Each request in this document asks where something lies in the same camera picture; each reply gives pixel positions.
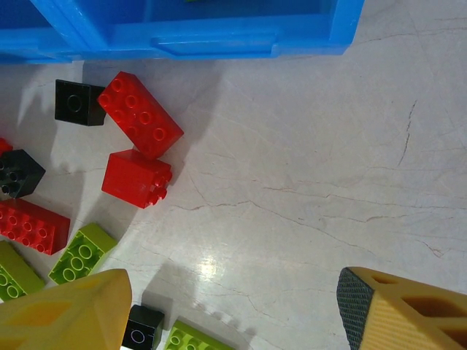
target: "green 2x4 brick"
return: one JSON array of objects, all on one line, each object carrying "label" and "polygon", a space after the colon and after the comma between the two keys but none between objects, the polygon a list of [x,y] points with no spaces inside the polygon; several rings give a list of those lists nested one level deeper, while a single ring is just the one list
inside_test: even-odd
[{"label": "green 2x4 brick", "polygon": [[45,283],[6,241],[0,242],[0,299],[8,301],[37,292]]},{"label": "green 2x4 brick", "polygon": [[165,350],[234,350],[234,348],[181,321],[176,321],[170,331]]},{"label": "green 2x4 brick", "polygon": [[89,224],[78,230],[49,277],[57,284],[86,277],[105,260],[109,251],[117,245],[97,224]]}]

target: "blue storage bin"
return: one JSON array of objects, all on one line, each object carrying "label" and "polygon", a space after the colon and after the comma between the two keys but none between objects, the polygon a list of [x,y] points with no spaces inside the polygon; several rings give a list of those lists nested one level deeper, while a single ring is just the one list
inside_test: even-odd
[{"label": "blue storage bin", "polygon": [[29,0],[0,0],[0,62],[69,62],[70,51]]},{"label": "blue storage bin", "polygon": [[342,54],[364,0],[30,1],[69,46],[54,58],[73,60]]}]

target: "yellow plastic piece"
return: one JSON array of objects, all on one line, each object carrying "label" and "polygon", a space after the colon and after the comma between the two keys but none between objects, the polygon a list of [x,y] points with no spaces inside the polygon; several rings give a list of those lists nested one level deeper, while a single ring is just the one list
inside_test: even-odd
[{"label": "yellow plastic piece", "polygon": [[467,295],[368,268],[374,290],[360,350],[467,349]]},{"label": "yellow plastic piece", "polygon": [[1,350],[118,350],[131,307],[125,270],[0,304]]}]

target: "lego brick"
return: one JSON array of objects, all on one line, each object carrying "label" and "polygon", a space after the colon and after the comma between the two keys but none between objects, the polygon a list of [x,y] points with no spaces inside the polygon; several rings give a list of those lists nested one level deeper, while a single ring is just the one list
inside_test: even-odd
[{"label": "lego brick", "polygon": [[4,152],[0,157],[1,191],[12,198],[32,194],[44,174],[45,169],[22,149]]},{"label": "lego brick", "polygon": [[70,219],[23,199],[0,202],[0,234],[52,255],[68,241]]},{"label": "lego brick", "polygon": [[130,307],[125,270],[44,289],[0,304],[0,349],[119,349]]},{"label": "lego brick", "polygon": [[43,280],[13,247],[6,241],[0,241],[0,299],[16,299],[37,292],[44,288],[44,285]]},{"label": "lego brick", "polygon": [[172,327],[165,350],[234,350],[203,332],[177,320]]},{"label": "lego brick", "polygon": [[97,98],[104,87],[55,81],[55,120],[93,126],[103,125],[106,112]]},{"label": "lego brick", "polygon": [[49,277],[57,284],[86,277],[99,268],[116,245],[117,241],[97,224],[86,225],[78,230]]},{"label": "lego brick", "polygon": [[134,149],[112,153],[102,191],[144,209],[166,197],[170,169],[169,164],[148,160]]},{"label": "lego brick", "polygon": [[341,271],[337,287],[337,303],[351,350],[360,348],[372,298],[373,290],[349,268]]},{"label": "lego brick", "polygon": [[7,140],[0,138],[0,156],[3,155],[3,152],[12,151],[13,147],[8,143]]},{"label": "lego brick", "polygon": [[99,103],[148,159],[159,158],[183,135],[133,74],[121,71],[99,96]]},{"label": "lego brick", "polygon": [[367,268],[346,268],[341,276],[341,296],[370,302],[365,313],[338,296],[349,342],[364,318],[361,342],[352,349],[467,349],[467,295]]},{"label": "lego brick", "polygon": [[131,350],[155,350],[161,342],[163,319],[160,311],[133,305],[122,346]]}]

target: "lego stud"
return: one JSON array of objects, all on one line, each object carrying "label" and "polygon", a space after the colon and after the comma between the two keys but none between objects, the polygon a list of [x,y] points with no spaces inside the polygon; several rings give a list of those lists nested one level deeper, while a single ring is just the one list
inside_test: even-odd
[{"label": "lego stud", "polygon": [[81,271],[83,268],[85,268],[84,262],[78,257],[73,257],[70,261],[70,265],[76,271]]},{"label": "lego stud", "polygon": [[153,122],[153,116],[148,112],[142,112],[139,115],[139,121],[141,124],[148,125]]},{"label": "lego stud", "polygon": [[125,105],[128,108],[134,108],[138,104],[138,100],[136,99],[136,96],[133,95],[128,95],[125,98]]},{"label": "lego stud", "polygon": [[119,93],[123,89],[123,82],[120,79],[116,78],[113,79],[113,81],[110,83],[110,86],[112,87],[112,90]]},{"label": "lego stud", "polygon": [[144,343],[146,337],[141,330],[134,330],[131,332],[131,340],[137,344]]},{"label": "lego stud", "polygon": [[174,334],[172,334],[170,338],[170,342],[174,344],[175,346],[178,346],[182,342],[182,339],[183,339],[183,333],[177,330],[174,332]]},{"label": "lego stud", "polygon": [[36,250],[39,252],[39,253],[43,253],[45,251],[45,247],[41,244],[37,244],[36,245]]},{"label": "lego stud", "polygon": [[45,228],[40,228],[39,229],[39,236],[41,236],[41,238],[46,238],[48,236],[48,232]]},{"label": "lego stud", "polygon": [[31,245],[31,241],[29,241],[27,238],[23,238],[21,240],[21,243],[24,245],[24,246],[30,246]]},{"label": "lego stud", "polygon": [[81,98],[77,95],[70,95],[66,100],[66,106],[71,112],[78,113],[82,108]]},{"label": "lego stud", "polygon": [[110,105],[110,97],[106,93],[102,93],[99,98],[99,104],[103,107],[107,107]]},{"label": "lego stud", "polygon": [[72,282],[76,279],[76,274],[74,273],[74,271],[71,269],[71,268],[65,268],[63,270],[63,278],[65,279],[65,281],[68,281],[68,282]]},{"label": "lego stud", "polygon": [[200,345],[201,343],[199,341],[197,341],[196,339],[191,339],[188,342],[187,350],[196,350]]},{"label": "lego stud", "polygon": [[154,139],[158,141],[162,141],[166,137],[166,131],[164,129],[157,128],[154,130],[153,136],[154,136]]},{"label": "lego stud", "polygon": [[17,297],[20,296],[20,293],[18,292],[18,290],[16,289],[16,287],[14,286],[8,286],[7,288],[7,294],[9,297],[11,297],[12,299],[15,299]]},{"label": "lego stud", "polygon": [[23,229],[25,231],[31,232],[32,231],[32,224],[30,221],[26,221],[23,223]]},{"label": "lego stud", "polygon": [[93,256],[93,251],[89,246],[80,246],[78,248],[78,254],[83,258],[83,259],[90,259]]},{"label": "lego stud", "polygon": [[8,278],[0,274],[0,286],[5,287],[8,284]]}]

